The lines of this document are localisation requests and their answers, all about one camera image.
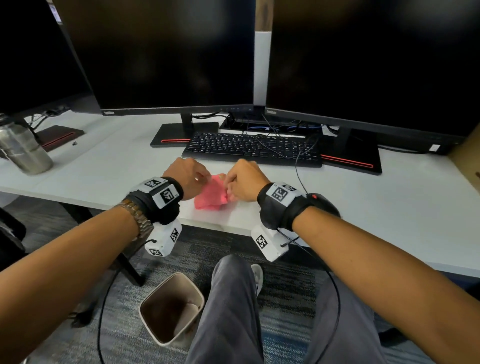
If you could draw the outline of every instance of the white desk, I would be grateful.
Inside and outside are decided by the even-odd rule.
[[[92,116],[69,118],[80,127],[80,120],[87,117]],[[96,118],[82,137],[89,141],[85,142],[88,149],[73,157],[70,145],[60,147],[52,154],[59,167],[44,175],[28,177],[0,164],[0,191],[107,209],[132,186],[160,175],[181,155],[181,147],[150,147],[161,123],[180,122],[179,115]],[[102,136],[88,137],[95,130]],[[381,176],[330,166],[298,168],[299,175],[309,192],[325,195],[346,221],[435,269],[480,277],[480,195],[446,157],[385,150],[380,155]],[[202,162],[212,174],[226,173],[233,165]],[[293,167],[261,168],[273,181],[300,185]],[[259,223],[257,204],[237,203],[221,211],[196,211],[193,201],[181,205],[179,218],[187,225],[250,235]]]

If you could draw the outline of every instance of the metal watch band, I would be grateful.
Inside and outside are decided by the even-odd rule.
[[[122,202],[120,202],[118,205],[126,209],[130,214],[133,216],[135,221],[137,222],[138,225],[138,230],[139,234],[137,238],[143,238],[145,236],[148,236],[152,230],[153,230],[153,225],[150,222],[149,219],[146,218],[146,216],[143,214],[141,209],[135,204],[135,202],[130,201],[128,198],[125,198]]]

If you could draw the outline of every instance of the computer monitor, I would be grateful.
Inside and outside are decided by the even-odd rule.
[[[479,1],[276,0],[265,112],[435,149],[479,123],[479,64]],[[325,164],[381,172],[367,132],[344,136],[356,151],[327,146]]]
[[[46,1],[5,1],[0,9],[0,113],[26,117],[91,93]]]
[[[162,125],[152,146],[218,129],[192,113],[253,108],[255,0],[55,5],[104,115],[182,115],[183,128]]]

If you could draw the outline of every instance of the hand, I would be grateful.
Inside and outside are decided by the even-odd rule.
[[[239,159],[228,172],[224,183],[230,201],[253,202],[270,181],[255,162]]]
[[[190,200],[202,191],[202,187],[208,182],[210,172],[193,158],[177,158],[162,177],[171,177],[180,183],[183,200]]]

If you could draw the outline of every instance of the pink towel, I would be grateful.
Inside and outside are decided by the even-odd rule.
[[[219,210],[220,206],[228,203],[227,189],[223,185],[223,179],[225,174],[212,176],[193,201],[197,210]]]

